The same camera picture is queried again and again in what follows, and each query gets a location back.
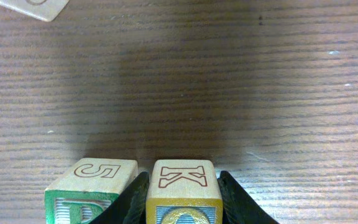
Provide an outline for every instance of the toy block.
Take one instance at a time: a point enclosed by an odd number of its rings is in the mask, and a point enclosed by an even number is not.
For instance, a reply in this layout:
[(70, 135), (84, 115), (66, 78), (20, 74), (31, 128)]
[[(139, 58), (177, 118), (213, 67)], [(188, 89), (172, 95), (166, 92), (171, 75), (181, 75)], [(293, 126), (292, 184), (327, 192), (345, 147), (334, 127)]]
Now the toy block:
[(135, 179), (137, 162), (84, 158), (45, 189), (47, 224), (87, 224)]
[(69, 0), (0, 0), (0, 6), (45, 22), (52, 21)]
[(221, 224), (223, 201), (211, 161), (158, 160), (146, 200), (148, 224)]

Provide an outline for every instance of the white speck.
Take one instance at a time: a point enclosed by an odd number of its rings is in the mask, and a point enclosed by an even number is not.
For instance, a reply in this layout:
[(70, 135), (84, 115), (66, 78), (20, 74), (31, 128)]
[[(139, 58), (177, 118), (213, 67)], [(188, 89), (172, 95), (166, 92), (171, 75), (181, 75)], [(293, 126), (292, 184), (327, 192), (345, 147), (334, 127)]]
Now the white speck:
[(262, 158), (262, 157), (259, 157), (257, 155), (255, 155), (253, 152), (246, 152), (247, 154), (250, 154), (252, 156), (255, 156), (256, 158), (260, 159), (260, 160), (263, 160), (263, 161), (266, 161), (266, 162), (270, 162), (270, 160), (268, 159), (265, 159), (265, 158)]
[(328, 54), (329, 55), (339, 55), (339, 51), (333, 50), (333, 51), (328, 52)]

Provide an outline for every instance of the tabletop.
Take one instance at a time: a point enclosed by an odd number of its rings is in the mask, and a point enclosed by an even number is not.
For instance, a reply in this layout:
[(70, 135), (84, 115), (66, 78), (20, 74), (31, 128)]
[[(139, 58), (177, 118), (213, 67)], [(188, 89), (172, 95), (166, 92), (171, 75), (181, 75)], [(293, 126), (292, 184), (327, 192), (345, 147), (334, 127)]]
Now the tabletop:
[(0, 6), (0, 223), (83, 157), (209, 159), (280, 223), (358, 223), (358, 1)]

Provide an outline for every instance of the number block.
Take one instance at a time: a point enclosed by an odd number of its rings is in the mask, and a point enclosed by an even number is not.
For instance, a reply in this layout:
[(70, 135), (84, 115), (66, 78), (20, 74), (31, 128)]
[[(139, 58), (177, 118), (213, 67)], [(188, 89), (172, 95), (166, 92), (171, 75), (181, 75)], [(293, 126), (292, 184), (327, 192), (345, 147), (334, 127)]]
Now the number block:
[(52, 21), (69, 0), (0, 0), (0, 6), (45, 22)]
[(159, 160), (146, 200), (148, 224), (220, 224), (223, 201), (214, 166), (204, 160)]
[(45, 189), (47, 224), (89, 223), (136, 175), (136, 161), (81, 159)]

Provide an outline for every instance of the wood grain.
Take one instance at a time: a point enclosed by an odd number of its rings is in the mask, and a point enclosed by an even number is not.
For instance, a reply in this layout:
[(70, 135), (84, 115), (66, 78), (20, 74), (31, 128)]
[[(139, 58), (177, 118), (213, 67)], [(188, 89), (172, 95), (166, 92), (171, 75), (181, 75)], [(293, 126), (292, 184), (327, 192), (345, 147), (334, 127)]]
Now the wood grain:
[(280, 223), (358, 223), (358, 1), (0, 7), (0, 223), (82, 157), (210, 159)]

